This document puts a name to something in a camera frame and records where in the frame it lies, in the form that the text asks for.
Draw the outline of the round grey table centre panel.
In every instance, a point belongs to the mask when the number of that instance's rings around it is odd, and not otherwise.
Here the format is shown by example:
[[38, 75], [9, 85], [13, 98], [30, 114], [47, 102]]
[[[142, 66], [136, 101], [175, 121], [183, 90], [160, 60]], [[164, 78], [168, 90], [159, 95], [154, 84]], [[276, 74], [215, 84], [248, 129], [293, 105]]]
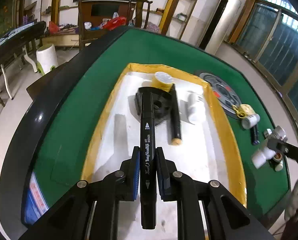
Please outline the round grey table centre panel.
[[194, 74], [210, 84], [226, 115], [238, 120], [239, 118], [232, 108], [233, 105], [238, 107], [242, 104], [237, 93], [224, 80], [212, 73], [197, 70]]

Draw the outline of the white plastic stool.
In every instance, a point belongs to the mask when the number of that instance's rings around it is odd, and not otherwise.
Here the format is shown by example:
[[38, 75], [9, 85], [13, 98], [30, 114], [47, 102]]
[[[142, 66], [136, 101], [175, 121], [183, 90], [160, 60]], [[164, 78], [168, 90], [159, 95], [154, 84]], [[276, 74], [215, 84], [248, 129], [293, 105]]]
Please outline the white plastic stool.
[[56, 49], [52, 43], [45, 44], [37, 49], [37, 69], [42, 75], [48, 74], [51, 70], [59, 66]]

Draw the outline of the white tower air conditioner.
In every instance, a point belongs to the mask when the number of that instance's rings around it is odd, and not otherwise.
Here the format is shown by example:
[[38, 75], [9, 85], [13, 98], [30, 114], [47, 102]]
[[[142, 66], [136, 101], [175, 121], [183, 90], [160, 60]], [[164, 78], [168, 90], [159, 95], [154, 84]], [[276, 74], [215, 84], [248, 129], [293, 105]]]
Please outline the white tower air conditioner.
[[240, 7], [240, 0], [218, 0], [206, 24], [199, 48], [206, 53], [215, 54]]

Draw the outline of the yellow-rimmed white storage box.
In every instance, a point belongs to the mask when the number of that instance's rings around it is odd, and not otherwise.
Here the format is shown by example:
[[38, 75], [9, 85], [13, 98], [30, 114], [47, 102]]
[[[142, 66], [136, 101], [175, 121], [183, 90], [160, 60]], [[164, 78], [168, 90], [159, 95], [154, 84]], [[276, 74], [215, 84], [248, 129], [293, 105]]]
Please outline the yellow-rimmed white storage box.
[[[140, 144], [140, 118], [135, 94], [150, 86], [156, 72], [172, 76], [180, 121], [180, 145], [171, 144], [169, 120], [156, 126], [156, 145], [176, 168], [202, 182], [220, 181], [238, 201], [247, 203], [247, 189], [237, 141], [224, 110], [210, 85], [201, 78], [162, 64], [129, 63], [118, 78], [100, 115], [82, 170], [82, 179], [94, 182], [119, 169]], [[187, 118], [191, 93], [204, 97], [205, 116], [196, 125]]]

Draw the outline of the black side table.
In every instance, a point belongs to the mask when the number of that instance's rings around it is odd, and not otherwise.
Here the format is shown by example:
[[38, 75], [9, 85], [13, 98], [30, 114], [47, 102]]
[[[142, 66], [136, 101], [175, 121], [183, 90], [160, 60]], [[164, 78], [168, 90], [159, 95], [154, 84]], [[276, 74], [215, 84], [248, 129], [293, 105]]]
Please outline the black side table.
[[36, 53], [35, 41], [41, 38], [45, 33], [45, 29], [45, 21], [34, 21], [16, 28], [5, 37], [0, 38], [0, 73], [4, 77], [5, 88], [10, 99], [14, 97], [9, 89], [8, 78], [5, 73], [7, 67], [5, 62], [11, 57], [15, 59], [23, 57], [25, 61], [32, 65], [34, 72], [38, 72], [37, 63], [28, 55], [27, 46], [31, 43], [32, 51]]

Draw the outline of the blue card packet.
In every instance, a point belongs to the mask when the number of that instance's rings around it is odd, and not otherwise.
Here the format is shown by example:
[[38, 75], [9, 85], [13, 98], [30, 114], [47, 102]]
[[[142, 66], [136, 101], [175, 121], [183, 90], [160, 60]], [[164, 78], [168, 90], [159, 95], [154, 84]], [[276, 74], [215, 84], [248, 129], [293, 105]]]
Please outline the blue card packet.
[[49, 206], [41, 191], [36, 175], [33, 172], [30, 177], [24, 204], [24, 224], [33, 225], [48, 210]]

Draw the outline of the black marker tan cap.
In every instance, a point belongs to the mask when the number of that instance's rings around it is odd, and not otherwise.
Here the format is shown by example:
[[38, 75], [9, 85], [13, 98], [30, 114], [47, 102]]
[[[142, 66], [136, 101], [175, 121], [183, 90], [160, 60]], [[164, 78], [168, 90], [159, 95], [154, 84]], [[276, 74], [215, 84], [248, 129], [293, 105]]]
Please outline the black marker tan cap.
[[172, 97], [172, 104], [170, 110], [171, 144], [180, 145], [182, 142], [181, 121], [175, 84], [172, 85], [169, 93]]

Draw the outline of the white bottle green label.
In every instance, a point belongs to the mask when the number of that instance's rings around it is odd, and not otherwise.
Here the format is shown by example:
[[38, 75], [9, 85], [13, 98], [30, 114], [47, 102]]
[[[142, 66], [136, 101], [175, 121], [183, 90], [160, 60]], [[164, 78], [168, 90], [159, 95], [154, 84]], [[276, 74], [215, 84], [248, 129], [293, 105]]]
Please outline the white bottle green label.
[[187, 102], [187, 118], [191, 124], [196, 125], [205, 116], [204, 97], [197, 93], [191, 93]]

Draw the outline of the white pill bottle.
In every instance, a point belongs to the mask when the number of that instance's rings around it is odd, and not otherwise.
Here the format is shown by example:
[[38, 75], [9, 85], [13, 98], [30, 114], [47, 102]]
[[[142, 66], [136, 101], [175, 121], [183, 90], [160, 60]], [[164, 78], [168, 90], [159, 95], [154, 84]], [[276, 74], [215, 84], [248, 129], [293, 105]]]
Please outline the white pill bottle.
[[257, 123], [260, 121], [260, 116], [259, 114], [252, 114], [252, 115], [247, 115], [242, 119], [242, 127], [245, 130], [251, 129], [254, 127]]

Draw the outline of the dark wooden chair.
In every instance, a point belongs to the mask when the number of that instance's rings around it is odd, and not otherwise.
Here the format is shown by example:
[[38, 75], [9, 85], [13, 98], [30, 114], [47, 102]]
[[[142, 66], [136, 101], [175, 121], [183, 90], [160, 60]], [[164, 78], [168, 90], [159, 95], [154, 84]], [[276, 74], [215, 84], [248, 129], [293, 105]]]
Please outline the dark wooden chair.
[[108, 33], [103, 26], [119, 16], [127, 18], [125, 26], [146, 29], [152, 3], [149, 0], [78, 0], [79, 50]]

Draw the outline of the black marker pen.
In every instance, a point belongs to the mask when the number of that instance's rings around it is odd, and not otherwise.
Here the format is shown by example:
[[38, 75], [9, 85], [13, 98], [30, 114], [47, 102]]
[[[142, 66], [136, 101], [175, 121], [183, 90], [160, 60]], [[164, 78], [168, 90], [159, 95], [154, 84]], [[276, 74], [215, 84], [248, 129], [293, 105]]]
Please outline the black marker pen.
[[156, 226], [156, 164], [153, 95], [149, 87], [140, 89], [140, 202], [141, 225], [153, 230]]

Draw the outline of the red plastic bag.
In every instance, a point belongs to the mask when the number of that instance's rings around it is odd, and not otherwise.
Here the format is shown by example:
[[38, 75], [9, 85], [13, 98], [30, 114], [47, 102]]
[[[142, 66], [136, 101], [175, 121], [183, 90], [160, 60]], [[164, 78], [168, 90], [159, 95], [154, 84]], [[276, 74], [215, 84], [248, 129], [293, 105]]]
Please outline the red plastic bag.
[[119, 16], [119, 17], [116, 17], [116, 18], [113, 18], [113, 19], [109, 20], [103, 26], [103, 29], [111, 31], [111, 30], [113, 30], [113, 29], [115, 29], [119, 26], [126, 25], [126, 22], [127, 22], [127, 18]]

